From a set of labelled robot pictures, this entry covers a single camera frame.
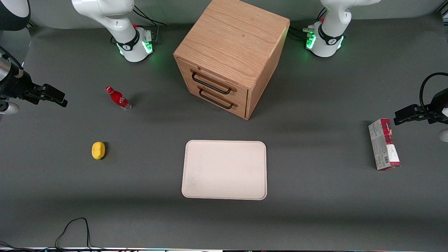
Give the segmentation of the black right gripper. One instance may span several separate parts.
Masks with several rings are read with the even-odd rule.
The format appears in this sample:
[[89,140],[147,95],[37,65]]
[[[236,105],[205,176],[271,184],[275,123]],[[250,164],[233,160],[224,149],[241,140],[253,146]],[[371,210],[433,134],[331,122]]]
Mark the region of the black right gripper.
[[32,82],[27,72],[14,65],[1,67],[1,96],[26,100],[34,105],[38,105],[42,100],[61,107],[67,106],[68,101],[62,91],[49,84],[44,84],[41,92],[39,89],[40,86]]

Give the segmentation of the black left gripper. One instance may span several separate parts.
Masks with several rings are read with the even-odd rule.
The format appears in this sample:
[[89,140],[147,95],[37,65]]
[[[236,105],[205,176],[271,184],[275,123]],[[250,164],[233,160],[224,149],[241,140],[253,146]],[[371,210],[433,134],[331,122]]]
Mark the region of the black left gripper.
[[445,109],[447,113],[447,106],[448,90],[444,89],[434,95],[429,104],[429,109],[425,105],[409,105],[403,108],[403,111],[396,111],[393,121],[396,126],[411,121],[424,121],[430,118],[427,116],[427,114],[430,113],[432,118],[429,119],[429,124],[434,124],[436,122],[448,124],[447,115],[443,113]]

